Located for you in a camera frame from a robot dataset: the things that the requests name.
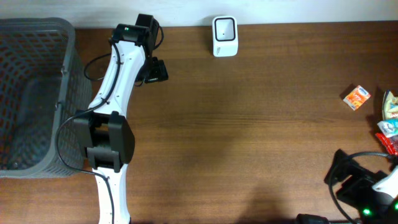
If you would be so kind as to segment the red snack bag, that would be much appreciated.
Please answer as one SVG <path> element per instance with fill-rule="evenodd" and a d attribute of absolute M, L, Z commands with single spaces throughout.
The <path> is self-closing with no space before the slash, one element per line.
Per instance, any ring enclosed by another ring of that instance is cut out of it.
<path fill-rule="evenodd" d="M 376 133 L 375 136 L 378 138 L 378 140 L 380 140 L 389 154 L 397 155 L 397 136 L 387 138 L 382 133 Z"/>

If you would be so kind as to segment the green tissue pack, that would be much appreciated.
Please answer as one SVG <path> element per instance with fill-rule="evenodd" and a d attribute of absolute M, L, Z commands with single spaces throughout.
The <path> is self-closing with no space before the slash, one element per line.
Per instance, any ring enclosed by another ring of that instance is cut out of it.
<path fill-rule="evenodd" d="M 391 138 L 397 135 L 398 123 L 396 119 L 387 119 L 378 122 L 378 127 L 382 131 L 383 135 L 387 138 Z"/>

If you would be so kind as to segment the cream biscuit packet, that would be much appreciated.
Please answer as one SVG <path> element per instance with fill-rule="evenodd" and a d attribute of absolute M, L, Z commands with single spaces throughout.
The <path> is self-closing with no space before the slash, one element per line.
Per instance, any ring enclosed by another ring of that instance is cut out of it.
<path fill-rule="evenodd" d="M 384 93 L 382 103 L 382 118 L 386 119 L 397 119 L 397 97 L 392 94 L 390 90 Z"/>

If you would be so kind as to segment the orange tissue pack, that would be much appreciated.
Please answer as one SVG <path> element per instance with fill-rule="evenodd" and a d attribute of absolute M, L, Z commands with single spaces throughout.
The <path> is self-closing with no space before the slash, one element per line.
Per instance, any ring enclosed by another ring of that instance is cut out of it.
<path fill-rule="evenodd" d="M 356 111 L 360 108 L 368 99 L 371 94 L 365 90 L 361 85 L 355 87 L 349 94 L 347 94 L 343 101 L 353 110 Z"/>

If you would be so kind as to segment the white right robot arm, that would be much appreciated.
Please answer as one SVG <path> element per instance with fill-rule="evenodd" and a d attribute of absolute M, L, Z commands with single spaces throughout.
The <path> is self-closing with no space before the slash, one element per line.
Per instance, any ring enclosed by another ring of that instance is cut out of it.
<path fill-rule="evenodd" d="M 391 173 L 372 172 L 357 157 L 383 157 Z M 346 223 L 397 223 L 397 155 L 383 152 L 347 154 L 339 149 L 324 178 L 333 203 Z"/>

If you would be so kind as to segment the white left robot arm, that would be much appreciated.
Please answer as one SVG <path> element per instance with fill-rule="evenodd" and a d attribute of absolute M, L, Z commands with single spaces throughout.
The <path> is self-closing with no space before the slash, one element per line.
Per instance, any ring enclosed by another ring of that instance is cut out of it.
<path fill-rule="evenodd" d="M 111 53 L 102 84 L 73 126 L 82 154 L 96 179 L 100 223 L 130 223 L 126 175 L 135 137 L 127 108 L 136 85 L 163 82 L 169 75 L 163 60 L 153 56 L 164 32 L 154 16 L 139 14 L 133 25 L 118 24 L 110 38 Z"/>

